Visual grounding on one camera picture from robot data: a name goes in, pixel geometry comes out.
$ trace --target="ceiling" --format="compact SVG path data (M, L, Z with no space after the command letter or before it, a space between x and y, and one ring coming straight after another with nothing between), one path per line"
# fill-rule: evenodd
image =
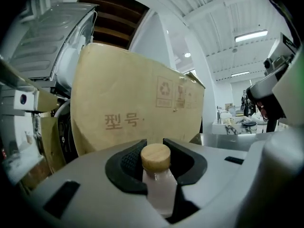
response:
M284 18L268 0L170 0L196 34L214 82L236 82L264 75L263 61L280 32L292 40ZM268 35L235 42L235 36L257 30ZM170 34L177 69L191 69L184 38ZM231 74L250 74L231 78Z

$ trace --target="white wall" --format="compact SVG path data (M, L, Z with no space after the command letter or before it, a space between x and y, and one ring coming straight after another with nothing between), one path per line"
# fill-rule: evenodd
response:
M138 28L129 50L176 69L170 39L158 13Z
M251 84L249 80L231 83L233 103L235 106L242 105L241 99L243 95L243 90L247 90L250 85Z
M9 30L6 32L6 35L0 45L0 54L6 61L9 61L10 58L13 56L19 42L21 41L28 29L29 24L21 24L19 22L18 17L13 20Z
M194 69L194 65L193 62L191 62L190 64L187 64L185 66L180 67L180 65L176 66L177 70L179 70L181 73L187 73L191 70Z
M225 104L234 103L230 83L215 84L215 102L222 108L225 108Z
M205 86L204 106L203 106L203 133L212 133L212 124L217 117L216 104L214 96L214 82L211 78L211 73L195 34L189 30L185 36L185 40L191 53L192 62L196 71L196 75Z

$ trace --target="ceiling light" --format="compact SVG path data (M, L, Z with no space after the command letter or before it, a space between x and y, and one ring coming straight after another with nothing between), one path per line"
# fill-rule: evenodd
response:
M240 42L240 41L243 41L243 40L249 40L249 39L256 38L256 37L266 36L267 33L268 33L268 30L264 29L264 30L244 34L244 35L241 35L241 36L237 36L234 39L236 40L236 42Z
M231 77L243 75L243 74L249 74L249 71L243 72L243 73L237 73L237 74L232 74Z

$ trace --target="clear plastic bottle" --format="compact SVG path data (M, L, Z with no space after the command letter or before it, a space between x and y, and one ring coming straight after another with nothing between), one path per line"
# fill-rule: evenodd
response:
M170 167L170 149L159 143L150 144L141 152L142 181L148 188L148 201L164 217L172 216L177 182Z

